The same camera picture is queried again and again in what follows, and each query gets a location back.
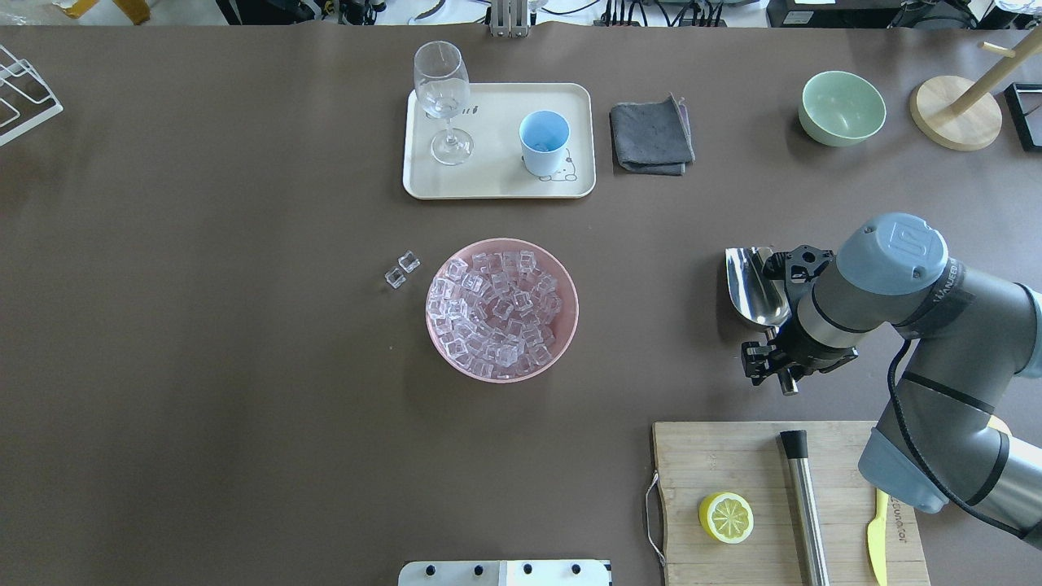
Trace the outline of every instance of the cutting board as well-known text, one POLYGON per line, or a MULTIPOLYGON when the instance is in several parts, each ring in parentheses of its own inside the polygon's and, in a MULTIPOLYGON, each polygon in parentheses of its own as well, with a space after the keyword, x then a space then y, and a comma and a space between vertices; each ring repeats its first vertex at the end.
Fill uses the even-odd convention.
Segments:
MULTIPOLYGON (((799 516, 778 433, 807 430, 811 478, 833 584, 875 584, 865 528, 875 516, 875 489, 858 471, 874 421, 658 422, 666 586, 772 584, 801 586, 799 516), (752 507, 744 542, 713 540, 698 522, 706 495, 737 492, 752 507)), ((915 510, 890 499, 889 584, 928 585, 915 510)))

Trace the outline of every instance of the wine glass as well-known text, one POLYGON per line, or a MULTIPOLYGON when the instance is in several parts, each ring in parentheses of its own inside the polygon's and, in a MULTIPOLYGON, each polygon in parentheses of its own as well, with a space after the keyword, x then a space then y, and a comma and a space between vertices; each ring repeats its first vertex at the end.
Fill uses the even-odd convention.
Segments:
POLYGON ((445 129, 430 141, 430 154, 443 165, 460 165, 474 149, 474 139, 452 127, 452 117, 470 101, 470 80, 463 55, 447 41, 431 41, 416 51, 413 66, 420 105, 431 118, 445 120, 445 129))

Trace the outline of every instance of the wine glass stem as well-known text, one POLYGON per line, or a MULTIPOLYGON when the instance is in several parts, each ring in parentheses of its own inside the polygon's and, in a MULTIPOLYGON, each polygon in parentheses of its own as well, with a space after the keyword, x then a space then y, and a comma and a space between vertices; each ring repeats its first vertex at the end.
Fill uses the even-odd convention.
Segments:
POLYGON ((452 133, 452 119, 451 118, 446 118, 445 119, 445 131, 447 132, 445 135, 445 144, 454 145, 456 139, 455 139, 455 135, 452 133))

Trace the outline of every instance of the brown table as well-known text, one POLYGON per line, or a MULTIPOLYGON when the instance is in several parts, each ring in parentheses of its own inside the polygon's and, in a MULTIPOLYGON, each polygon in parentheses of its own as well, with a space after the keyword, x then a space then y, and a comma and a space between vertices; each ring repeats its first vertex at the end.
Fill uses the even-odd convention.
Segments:
MULTIPOLYGON (((616 584, 656 584, 652 422, 874 419, 899 345, 880 329, 798 397, 753 388, 737 356, 760 335, 730 309, 725 247, 835 247, 907 211, 968 265, 1042 287, 1042 158, 1008 118, 966 154, 905 108, 923 79, 994 63, 977 41, 1019 33, 486 34, 0 30, 66 104, 0 149, 0 583, 376 586, 407 560, 596 557, 616 584), (412 56, 436 38, 475 81, 588 88, 594 192, 410 197, 412 56), (826 69, 878 87, 875 138, 829 149, 799 129, 799 90, 826 69), (668 92, 692 106, 698 161, 623 172, 610 107, 668 92), (495 236, 557 255, 582 310, 567 355, 506 387, 446 365, 422 319, 435 268, 495 236), (423 266, 393 291, 406 249, 423 266)), ((1042 59, 1015 74, 1040 79, 1042 59)), ((998 412, 1033 443, 1040 413, 1031 381, 998 412)), ((935 584, 1042 573, 1039 552, 959 511, 920 518, 935 584)))

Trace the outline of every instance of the yellow knife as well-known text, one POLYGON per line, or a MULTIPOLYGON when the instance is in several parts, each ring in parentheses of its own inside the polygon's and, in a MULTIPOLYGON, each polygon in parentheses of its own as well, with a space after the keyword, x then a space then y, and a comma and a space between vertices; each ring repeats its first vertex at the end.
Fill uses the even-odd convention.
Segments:
POLYGON ((868 560, 879 586, 887 586, 887 505, 890 495, 875 489, 875 518, 868 522, 868 560))

